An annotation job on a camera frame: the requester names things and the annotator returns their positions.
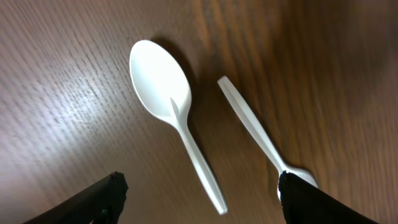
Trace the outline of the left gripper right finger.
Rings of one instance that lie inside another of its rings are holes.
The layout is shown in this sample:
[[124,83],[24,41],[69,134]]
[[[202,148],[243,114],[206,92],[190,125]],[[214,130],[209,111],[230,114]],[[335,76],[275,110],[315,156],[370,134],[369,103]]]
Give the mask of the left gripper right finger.
[[371,224],[375,222],[293,173],[283,172],[279,177],[278,188],[287,224]]

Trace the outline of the white spoon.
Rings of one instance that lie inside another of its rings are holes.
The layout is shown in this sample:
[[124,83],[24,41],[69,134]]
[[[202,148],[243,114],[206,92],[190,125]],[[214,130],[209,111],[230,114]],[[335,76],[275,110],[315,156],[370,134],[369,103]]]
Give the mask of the white spoon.
[[223,76],[218,80],[218,85],[248,133],[276,168],[279,176],[281,176],[283,172],[295,174],[317,189],[317,182],[309,171],[298,167],[292,167],[283,160],[270,137],[256,118],[256,115],[231,81],[226,76]]
[[144,108],[177,130],[215,209],[220,215],[227,213],[228,206],[216,178],[188,128],[192,92],[181,66],[159,44],[140,40],[131,49],[129,73]]

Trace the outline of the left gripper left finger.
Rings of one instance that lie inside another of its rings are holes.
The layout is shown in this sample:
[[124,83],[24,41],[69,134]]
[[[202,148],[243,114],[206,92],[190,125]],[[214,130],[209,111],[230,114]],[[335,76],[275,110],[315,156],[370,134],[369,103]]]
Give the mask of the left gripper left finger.
[[113,172],[25,224],[113,223],[124,210],[129,187],[123,173]]

